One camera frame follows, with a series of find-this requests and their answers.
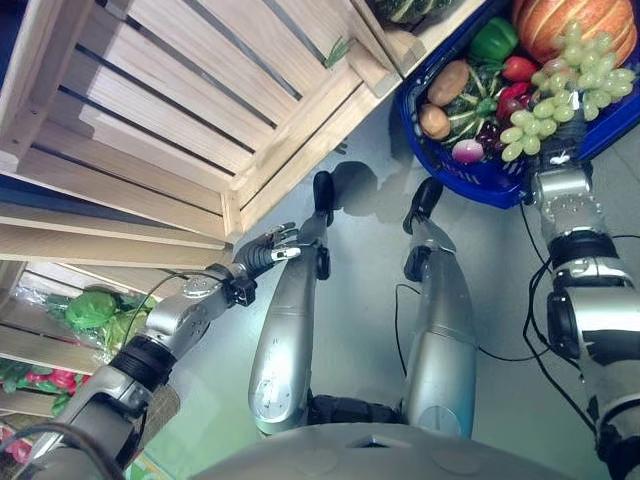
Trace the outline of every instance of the wire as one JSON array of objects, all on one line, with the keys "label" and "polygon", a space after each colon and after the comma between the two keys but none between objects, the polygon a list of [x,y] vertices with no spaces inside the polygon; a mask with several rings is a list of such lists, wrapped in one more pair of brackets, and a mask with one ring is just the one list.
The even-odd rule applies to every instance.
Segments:
[{"label": "wire", "polygon": [[[536,357],[535,355],[531,355],[529,357],[523,357],[523,358],[507,358],[507,357],[501,357],[500,355],[496,355],[494,353],[491,353],[487,350],[485,350],[482,347],[478,347],[478,350],[480,350],[482,353],[484,353],[487,357],[491,357],[495,360],[499,360],[501,362],[507,362],[507,363],[518,363],[518,362],[528,362],[530,360],[534,360]],[[551,351],[551,348],[547,347],[545,348],[542,352],[538,353],[538,356],[542,356],[548,352]]]},{"label": "wire", "polygon": [[73,442],[73,447],[86,453],[104,479],[124,480],[120,467],[108,456],[98,443],[82,430],[63,423],[47,422],[20,430],[0,444],[0,452],[4,452],[14,442],[35,435],[36,433],[58,433]]},{"label": "wire", "polygon": [[407,376],[407,365],[404,363],[404,356],[402,355],[402,347],[400,346],[400,335],[398,334],[398,304],[399,304],[399,300],[398,300],[398,292],[400,291],[400,287],[404,287],[408,290],[411,290],[414,293],[417,293],[418,295],[420,295],[420,290],[416,290],[415,288],[413,288],[410,285],[407,285],[406,283],[399,283],[396,285],[396,309],[395,309],[395,315],[394,315],[394,329],[395,329],[395,333],[396,333],[396,347],[398,349],[398,357],[400,357],[400,364],[402,365],[402,373],[404,373],[404,376]]},{"label": "wire", "polygon": [[133,327],[133,322],[135,322],[136,317],[140,313],[140,310],[142,310],[142,307],[144,306],[144,304],[147,303],[149,298],[151,298],[151,295],[153,295],[153,292],[158,290],[162,285],[164,285],[166,282],[168,282],[172,278],[184,277],[184,276],[190,276],[190,275],[191,276],[200,275],[200,276],[203,276],[203,277],[213,278],[214,280],[217,280],[219,282],[223,281],[222,279],[216,277],[215,275],[212,275],[212,274],[207,273],[207,272],[201,272],[201,271],[198,271],[198,270],[185,270],[185,271],[182,271],[182,272],[172,273],[170,275],[167,275],[161,281],[159,281],[151,290],[149,290],[149,292],[145,295],[145,297],[142,300],[142,302],[140,302],[140,305],[138,305],[138,308],[136,308],[133,316],[131,317],[131,321],[129,322],[129,326],[127,327],[127,331],[124,334],[124,339],[122,340],[122,347],[124,347],[127,344],[127,339],[129,338],[129,334],[131,333],[131,327]]},{"label": "wire", "polygon": [[587,428],[589,428],[589,430],[591,430],[591,432],[595,435],[596,428],[591,422],[591,420],[589,420],[589,417],[587,417],[587,415],[582,411],[582,409],[573,400],[573,398],[571,398],[571,396],[551,376],[551,374],[547,370],[544,363],[542,363],[540,355],[536,352],[535,348],[533,348],[533,345],[531,344],[531,341],[529,340],[529,337],[527,335],[527,332],[529,330],[529,325],[531,324],[531,320],[533,318],[533,302],[534,302],[535,292],[536,292],[536,289],[538,288],[538,285],[540,284],[540,281],[542,280],[542,277],[544,276],[545,270],[547,270],[550,264],[551,264],[551,258],[549,258],[546,262],[544,262],[544,264],[536,271],[536,273],[533,274],[533,276],[531,277],[531,281],[529,282],[529,285],[531,287],[529,290],[529,309],[527,313],[527,319],[522,329],[522,337],[524,338],[524,341],[529,347],[529,350],[531,350],[531,353],[533,354],[536,362],[538,363],[538,366],[540,367],[540,371],[545,376],[547,381],[551,384],[553,388],[556,389],[556,391],[562,396],[562,398],[565,399],[565,401],[569,404],[569,406],[578,414],[578,416],[584,422]]},{"label": "wire", "polygon": [[[538,250],[538,246],[536,245],[536,241],[533,238],[533,233],[531,233],[531,226],[529,225],[529,220],[527,220],[527,216],[524,213],[524,205],[522,203],[520,203],[520,215],[522,215],[522,221],[524,222],[524,227],[527,229],[527,235],[529,235],[529,241],[531,242],[531,246],[535,250],[538,258],[540,259],[540,263],[544,264],[545,259],[542,257],[542,254],[540,253],[540,250]],[[552,274],[549,267],[547,267],[547,272],[549,272],[549,275]]]}]

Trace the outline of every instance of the wooden crate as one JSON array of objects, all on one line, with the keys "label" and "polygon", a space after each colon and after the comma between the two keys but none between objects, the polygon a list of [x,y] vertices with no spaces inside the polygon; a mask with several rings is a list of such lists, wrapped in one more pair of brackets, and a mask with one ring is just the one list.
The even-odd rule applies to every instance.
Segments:
[{"label": "wooden crate", "polygon": [[364,0],[29,0],[0,95],[2,173],[164,226],[0,204],[0,259],[228,262],[481,3],[417,37]]}]

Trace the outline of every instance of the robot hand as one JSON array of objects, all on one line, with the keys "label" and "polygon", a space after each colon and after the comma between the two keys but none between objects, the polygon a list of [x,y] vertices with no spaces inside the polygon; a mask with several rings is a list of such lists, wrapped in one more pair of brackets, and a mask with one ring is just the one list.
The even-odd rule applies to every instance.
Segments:
[{"label": "robot hand", "polygon": [[276,262],[300,256],[301,250],[296,241],[298,229],[295,226],[293,222],[278,225],[251,240],[238,251],[233,263],[241,266],[247,277],[253,280],[271,269]]}]

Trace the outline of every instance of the wooden slat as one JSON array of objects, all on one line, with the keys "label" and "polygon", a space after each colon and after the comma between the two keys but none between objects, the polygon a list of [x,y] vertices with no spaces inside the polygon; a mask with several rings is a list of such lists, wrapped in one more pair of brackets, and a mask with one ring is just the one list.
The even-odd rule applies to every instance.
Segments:
[{"label": "wooden slat", "polygon": [[95,353],[91,348],[0,325],[2,358],[90,375],[100,366]]},{"label": "wooden slat", "polygon": [[172,228],[150,227],[103,218],[74,215],[41,208],[0,202],[0,224],[42,228],[57,232],[81,233],[100,237],[122,238],[163,245],[222,250],[225,243],[197,233]]},{"label": "wooden slat", "polygon": [[186,3],[131,0],[127,13],[189,60],[279,124],[296,101]]},{"label": "wooden slat", "polygon": [[39,150],[29,150],[11,176],[167,225],[224,238],[222,218],[212,213]]},{"label": "wooden slat", "polygon": [[24,300],[10,298],[0,310],[0,323],[27,332],[46,335],[69,342],[77,343],[73,332],[57,322],[39,305],[31,305]]},{"label": "wooden slat", "polygon": [[42,393],[25,391],[5,393],[0,390],[0,409],[36,417],[53,417],[51,408],[55,398],[53,395],[44,395]]},{"label": "wooden slat", "polygon": [[5,170],[15,170],[46,118],[91,3],[29,1],[0,98]]},{"label": "wooden slat", "polygon": [[97,281],[94,277],[55,263],[29,262],[27,264],[27,271],[55,280],[56,282],[71,285],[72,287],[80,290],[85,290],[89,287],[102,286],[120,293],[128,292],[125,288]]},{"label": "wooden slat", "polygon": [[262,0],[200,3],[302,95],[327,76],[325,68]]},{"label": "wooden slat", "polygon": [[64,0],[31,0],[2,84],[0,135],[5,135],[27,102]]},{"label": "wooden slat", "polygon": [[20,285],[45,293],[55,293],[69,298],[75,298],[82,294],[82,289],[65,285],[47,277],[33,274],[28,270],[22,274]]},{"label": "wooden slat", "polygon": [[326,83],[313,95],[302,100],[296,114],[278,128],[269,146],[256,154],[255,165],[245,172],[246,178],[233,183],[233,188],[238,190],[241,208],[361,84],[362,79],[355,71],[346,62],[341,62]]},{"label": "wooden slat", "polygon": [[45,122],[36,142],[48,149],[80,160],[100,171],[127,179],[210,212],[222,212],[222,203],[218,192],[206,189],[183,177],[171,174],[103,143],[85,138],[54,123]]},{"label": "wooden slat", "polygon": [[304,148],[269,181],[268,186],[242,210],[243,230],[248,231],[262,219],[380,102],[366,85],[361,85]]},{"label": "wooden slat", "polygon": [[0,259],[140,268],[205,268],[228,258],[226,250],[157,245],[76,233],[4,225]]},{"label": "wooden slat", "polygon": [[224,191],[232,178],[222,170],[62,92],[56,95],[51,105],[49,120],[210,190]]},{"label": "wooden slat", "polygon": [[231,140],[78,51],[71,55],[62,85],[232,172],[251,159]]},{"label": "wooden slat", "polygon": [[394,65],[349,0],[276,0],[316,48],[328,57],[338,39],[358,40],[387,70]]},{"label": "wooden slat", "polygon": [[79,43],[253,149],[273,134],[265,122],[97,4]]},{"label": "wooden slat", "polygon": [[[64,265],[70,270],[91,275],[98,280],[111,285],[118,285],[121,288],[134,292],[147,294],[161,280],[167,276],[167,272],[152,268],[122,268],[122,267],[97,267],[94,265]],[[175,295],[184,285],[184,280],[174,278],[168,280],[153,294],[155,298],[161,300],[171,295]]]}]

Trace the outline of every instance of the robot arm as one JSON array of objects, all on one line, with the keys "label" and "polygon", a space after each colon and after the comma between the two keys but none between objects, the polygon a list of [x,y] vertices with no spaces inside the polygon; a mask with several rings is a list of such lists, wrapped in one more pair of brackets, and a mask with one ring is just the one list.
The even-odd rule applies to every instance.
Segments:
[{"label": "robot arm", "polygon": [[[139,444],[134,422],[146,412],[153,392],[167,382],[175,363],[215,318],[235,304],[253,302],[255,278],[275,262],[300,254],[295,245],[280,245],[297,234],[294,226],[281,225],[249,242],[228,268],[212,265],[187,281],[178,294],[161,301],[145,326],[74,395],[56,421],[88,434],[124,468]],[[61,435],[48,433],[36,442],[31,463],[18,478],[60,478],[61,472],[70,474],[71,465],[77,478],[97,478],[84,452]]]},{"label": "robot arm", "polygon": [[[575,137],[580,119],[568,128]],[[581,142],[558,142],[531,178],[554,269],[549,341],[580,366],[598,455],[612,478],[640,479],[640,294],[605,226],[590,165],[573,161]]]}]

